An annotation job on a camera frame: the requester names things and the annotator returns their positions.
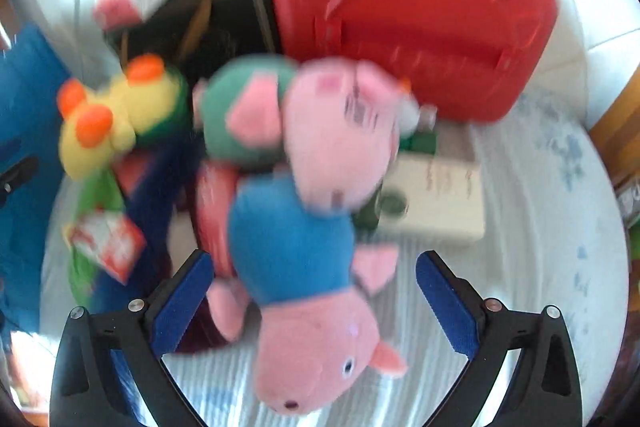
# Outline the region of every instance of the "red suitcase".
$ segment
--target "red suitcase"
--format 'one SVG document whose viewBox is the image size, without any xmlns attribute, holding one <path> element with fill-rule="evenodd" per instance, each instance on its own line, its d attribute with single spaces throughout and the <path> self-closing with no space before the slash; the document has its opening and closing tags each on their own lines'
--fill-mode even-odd
<svg viewBox="0 0 640 427">
<path fill-rule="evenodd" d="M 553 29 L 555 0 L 274 0 L 287 55 L 343 55 L 411 80 L 455 120 L 503 117 Z"/>
</svg>

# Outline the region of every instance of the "silver bolt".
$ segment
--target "silver bolt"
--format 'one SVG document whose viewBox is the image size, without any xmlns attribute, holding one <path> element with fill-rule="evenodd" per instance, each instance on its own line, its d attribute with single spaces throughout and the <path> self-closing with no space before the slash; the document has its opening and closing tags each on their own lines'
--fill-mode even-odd
<svg viewBox="0 0 640 427">
<path fill-rule="evenodd" d="M 77 308 L 73 308 L 71 313 L 69 313 L 69 317 L 72 319 L 79 319 L 84 315 L 84 308 L 82 306 L 78 306 Z"/>
<path fill-rule="evenodd" d="M 145 307 L 145 301 L 143 301 L 142 299 L 133 299 L 129 303 L 130 312 L 139 312 L 144 307 Z"/>
<path fill-rule="evenodd" d="M 498 299 L 487 299 L 484 305 L 491 312 L 499 312 L 502 309 L 502 303 Z"/>
<path fill-rule="evenodd" d="M 546 309 L 546 314 L 549 315 L 549 317 L 551 317 L 552 319 L 559 319 L 560 318 L 560 310 L 558 308 L 556 308 L 555 306 L 549 306 Z"/>
</svg>

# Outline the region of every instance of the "red and white tag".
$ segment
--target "red and white tag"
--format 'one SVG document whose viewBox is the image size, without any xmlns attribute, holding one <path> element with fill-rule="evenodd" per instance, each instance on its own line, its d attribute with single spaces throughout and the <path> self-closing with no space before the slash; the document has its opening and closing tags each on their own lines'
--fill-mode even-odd
<svg viewBox="0 0 640 427">
<path fill-rule="evenodd" d="M 127 216 L 100 210 L 78 219 L 68 238 L 73 247 L 121 284 L 129 280 L 146 245 L 143 233 Z"/>
</svg>

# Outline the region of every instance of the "yellow plush duck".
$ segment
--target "yellow plush duck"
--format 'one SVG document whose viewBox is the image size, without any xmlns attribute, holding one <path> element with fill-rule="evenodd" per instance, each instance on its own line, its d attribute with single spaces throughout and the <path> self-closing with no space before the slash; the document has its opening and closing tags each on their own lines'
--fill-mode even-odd
<svg viewBox="0 0 640 427">
<path fill-rule="evenodd" d="M 188 88 L 177 71 L 157 55 L 133 59 L 106 92 L 68 80 L 58 92 L 64 123 L 60 160 L 79 180 L 110 164 L 136 145 L 146 146 L 191 125 Z"/>
</svg>

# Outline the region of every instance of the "duck plush toy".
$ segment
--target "duck plush toy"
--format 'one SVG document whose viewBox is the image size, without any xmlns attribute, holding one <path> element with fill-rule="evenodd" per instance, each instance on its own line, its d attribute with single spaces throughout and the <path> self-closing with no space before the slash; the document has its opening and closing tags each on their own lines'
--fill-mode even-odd
<svg viewBox="0 0 640 427">
<path fill-rule="evenodd" d="M 240 168 L 288 160 L 298 195 L 320 213 L 358 209 L 398 151 L 405 93 L 371 62 L 324 58 L 295 67 L 244 57 L 194 90 L 212 160 Z"/>
<path fill-rule="evenodd" d="M 187 129 L 191 117 L 188 86 L 156 55 L 142 55 L 114 77 L 110 88 L 94 92 L 70 79 L 58 91 L 64 119 L 60 161 L 79 180 L 134 146 L 145 146 Z"/>
<path fill-rule="evenodd" d="M 262 312 L 255 393 L 282 414 L 306 414 L 338 398 L 366 367 L 400 377 L 406 364 L 380 339 L 358 281 L 372 295 L 393 277 L 398 250 L 356 246 L 346 212 L 307 211 L 288 173 L 249 179 L 228 216 L 236 279 L 207 293 L 227 340 L 242 329 L 250 300 Z"/>
</svg>

